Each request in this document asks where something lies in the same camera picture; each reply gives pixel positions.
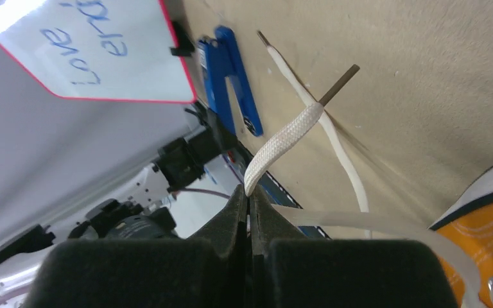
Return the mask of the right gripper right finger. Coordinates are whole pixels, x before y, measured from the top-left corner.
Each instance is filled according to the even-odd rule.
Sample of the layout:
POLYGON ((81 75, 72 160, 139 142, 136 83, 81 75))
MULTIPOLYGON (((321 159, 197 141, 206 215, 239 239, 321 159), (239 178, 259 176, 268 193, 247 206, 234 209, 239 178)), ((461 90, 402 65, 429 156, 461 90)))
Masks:
POLYGON ((456 307, 436 255, 410 240, 316 239, 248 199, 254 307, 456 307))

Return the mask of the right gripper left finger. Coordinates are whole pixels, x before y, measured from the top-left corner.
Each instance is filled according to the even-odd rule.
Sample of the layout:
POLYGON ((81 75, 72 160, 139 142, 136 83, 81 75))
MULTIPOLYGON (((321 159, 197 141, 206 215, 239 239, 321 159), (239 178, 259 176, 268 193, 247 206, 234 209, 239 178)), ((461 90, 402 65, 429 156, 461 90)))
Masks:
POLYGON ((247 197, 187 239, 70 239, 38 270, 25 307, 243 307, 247 197))

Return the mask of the white shoelace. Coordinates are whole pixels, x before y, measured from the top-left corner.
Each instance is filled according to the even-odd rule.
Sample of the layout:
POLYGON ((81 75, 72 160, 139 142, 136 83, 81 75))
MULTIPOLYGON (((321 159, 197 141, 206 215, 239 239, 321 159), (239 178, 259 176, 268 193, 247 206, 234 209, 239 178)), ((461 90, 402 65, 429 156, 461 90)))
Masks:
POLYGON ((316 100, 310 95, 302 82, 295 76, 283 56, 274 48, 261 31, 257 35, 265 45, 269 55, 279 68, 281 74, 295 89, 305 104, 305 109, 294 120, 273 135, 254 155, 244 177, 244 192, 251 196, 255 185, 269 167, 287 153, 303 138, 312 127, 321 124, 326 132, 338 160, 342 164, 356 192, 359 212, 320 212, 290 209, 275 205, 274 209, 294 226, 349 227, 363 230, 366 239, 371 239, 373 232, 411 239, 425 244, 439 257, 443 258, 459 274, 464 284, 462 307, 483 307, 479 292, 481 290, 480 271, 474 261, 456 244, 432 230, 412 223, 394 221, 370 212, 367 196, 354 165, 338 144, 336 130, 324 110, 327 99, 316 100))

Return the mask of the orange canvas sneaker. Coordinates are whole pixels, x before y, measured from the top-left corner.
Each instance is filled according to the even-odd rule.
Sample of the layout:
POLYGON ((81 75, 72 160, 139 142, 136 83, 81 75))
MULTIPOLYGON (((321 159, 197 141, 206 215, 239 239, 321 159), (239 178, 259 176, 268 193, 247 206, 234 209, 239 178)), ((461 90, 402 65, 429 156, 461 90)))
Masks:
POLYGON ((480 301, 484 307, 493 307, 493 166, 475 179, 430 229, 471 257, 480 272, 480 301))

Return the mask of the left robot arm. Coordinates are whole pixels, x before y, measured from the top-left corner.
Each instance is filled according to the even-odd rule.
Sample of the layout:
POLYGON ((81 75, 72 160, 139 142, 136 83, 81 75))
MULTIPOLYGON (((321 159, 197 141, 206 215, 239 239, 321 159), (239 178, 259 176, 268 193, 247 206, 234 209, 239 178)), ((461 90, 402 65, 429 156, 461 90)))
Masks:
POLYGON ((34 225, 5 242, 0 246, 0 305, 29 287, 59 234, 70 239, 103 239, 126 238, 123 229, 134 236, 171 233, 176 223, 165 204, 172 194, 186 190, 207 172, 208 163, 237 143, 236 135, 227 129, 208 126, 192 137, 175 139, 108 198, 67 218, 63 228, 57 223, 34 225))

